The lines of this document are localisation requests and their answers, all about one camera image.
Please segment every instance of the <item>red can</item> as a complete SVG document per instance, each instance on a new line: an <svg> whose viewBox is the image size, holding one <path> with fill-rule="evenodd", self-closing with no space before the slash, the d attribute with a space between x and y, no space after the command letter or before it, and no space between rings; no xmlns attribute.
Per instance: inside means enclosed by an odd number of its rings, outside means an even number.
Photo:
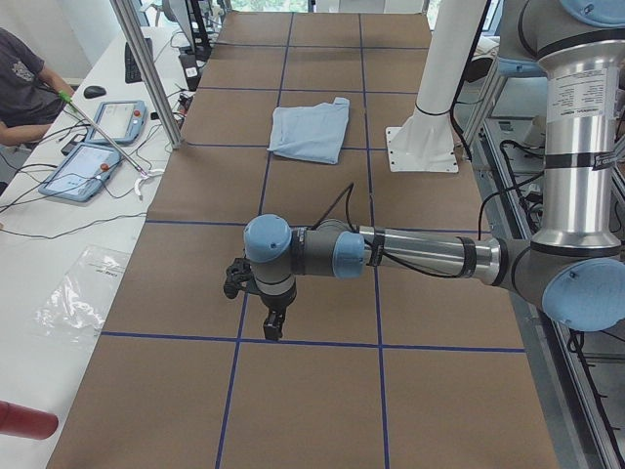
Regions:
<svg viewBox="0 0 625 469"><path fill-rule="evenodd" d="M59 419L53 413L0 401L0 433L4 435L45 440L57 427Z"/></svg>

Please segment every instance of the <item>computer mouse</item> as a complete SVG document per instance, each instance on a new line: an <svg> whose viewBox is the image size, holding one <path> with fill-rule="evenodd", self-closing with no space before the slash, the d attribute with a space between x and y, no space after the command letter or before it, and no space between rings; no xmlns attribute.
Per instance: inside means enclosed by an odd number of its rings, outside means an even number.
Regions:
<svg viewBox="0 0 625 469"><path fill-rule="evenodd" d="M102 86L92 85L85 88L83 95L88 100L92 98L97 98L99 96L104 96L106 94L106 90Z"/></svg>

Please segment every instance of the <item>brown tile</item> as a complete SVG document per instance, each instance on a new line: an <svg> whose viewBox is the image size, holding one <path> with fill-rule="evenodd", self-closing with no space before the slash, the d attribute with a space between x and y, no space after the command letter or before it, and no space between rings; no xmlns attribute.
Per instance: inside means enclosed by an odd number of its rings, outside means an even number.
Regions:
<svg viewBox="0 0 625 469"><path fill-rule="evenodd" d="M265 149L190 147L172 154L150 220L247 223L258 215Z"/></svg>
<svg viewBox="0 0 625 469"><path fill-rule="evenodd" d="M282 107L316 106L320 103L332 103L338 96L350 100L350 122L345 133L343 147L364 149L364 103L362 93L311 93L306 91L283 91L280 99Z"/></svg>
<svg viewBox="0 0 625 469"><path fill-rule="evenodd" d="M245 337L264 338L267 308L249 299ZM377 315L373 271L360 278L297 277L297 299L289 306L284 324L285 340L357 342L377 344Z"/></svg>
<svg viewBox="0 0 625 469"><path fill-rule="evenodd" d="M362 91L360 51L357 49L291 48L286 60L284 88Z"/></svg>
<svg viewBox="0 0 625 469"><path fill-rule="evenodd" d="M384 467L378 351L241 345L222 469Z"/></svg>
<svg viewBox="0 0 625 469"><path fill-rule="evenodd" d="M430 47L425 15L362 15L364 47Z"/></svg>
<svg viewBox="0 0 625 469"><path fill-rule="evenodd" d="M369 145L373 149L387 147L387 127L401 127L414 112L417 94L367 93Z"/></svg>
<svg viewBox="0 0 625 469"><path fill-rule="evenodd" d="M278 89L284 54L283 47L219 45L206 64L200 86Z"/></svg>
<svg viewBox="0 0 625 469"><path fill-rule="evenodd" d="M290 13L230 12L219 35L219 42L285 46L290 25Z"/></svg>
<svg viewBox="0 0 625 469"><path fill-rule="evenodd" d="M428 51L365 49L367 91L417 92L427 56Z"/></svg>
<svg viewBox="0 0 625 469"><path fill-rule="evenodd" d="M386 344L522 348L505 290L392 268L379 281Z"/></svg>
<svg viewBox="0 0 625 469"><path fill-rule="evenodd" d="M104 330L236 337L242 299L224 295L243 227L147 223Z"/></svg>
<svg viewBox="0 0 625 469"><path fill-rule="evenodd" d="M525 355L384 353L395 469L560 467Z"/></svg>
<svg viewBox="0 0 625 469"><path fill-rule="evenodd" d="M101 337L48 469L212 465L233 349Z"/></svg>
<svg viewBox="0 0 625 469"><path fill-rule="evenodd" d="M360 47L358 15L341 13L295 15L290 45Z"/></svg>
<svg viewBox="0 0 625 469"><path fill-rule="evenodd" d="M457 174L393 173L385 151L371 151L375 223L389 228L476 230L481 200L471 163ZM487 229L485 219L483 229Z"/></svg>
<svg viewBox="0 0 625 469"><path fill-rule="evenodd" d="M355 224L366 225L371 220L366 151L344 149L336 165L272 156L263 213L275 213L291 226L312 225L351 182L350 214ZM345 220L345 203L328 218Z"/></svg>
<svg viewBox="0 0 625 469"><path fill-rule="evenodd" d="M198 90L183 137L191 144L268 146L277 91Z"/></svg>

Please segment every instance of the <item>folded towel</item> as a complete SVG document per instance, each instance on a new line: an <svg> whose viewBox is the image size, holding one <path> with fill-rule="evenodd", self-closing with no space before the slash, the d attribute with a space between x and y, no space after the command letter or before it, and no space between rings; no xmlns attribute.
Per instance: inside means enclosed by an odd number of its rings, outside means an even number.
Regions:
<svg viewBox="0 0 625 469"><path fill-rule="evenodd" d="M277 107L269 151L286 158L336 164L350 119L350 100L313 107Z"/></svg>

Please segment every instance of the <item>plastic bag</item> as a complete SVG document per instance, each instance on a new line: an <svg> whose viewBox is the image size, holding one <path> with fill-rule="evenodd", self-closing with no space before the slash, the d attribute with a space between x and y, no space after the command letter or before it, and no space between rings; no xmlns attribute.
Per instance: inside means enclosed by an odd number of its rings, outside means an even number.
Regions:
<svg viewBox="0 0 625 469"><path fill-rule="evenodd" d="M88 246L35 312L35 333L94 345L129 259L124 252Z"/></svg>

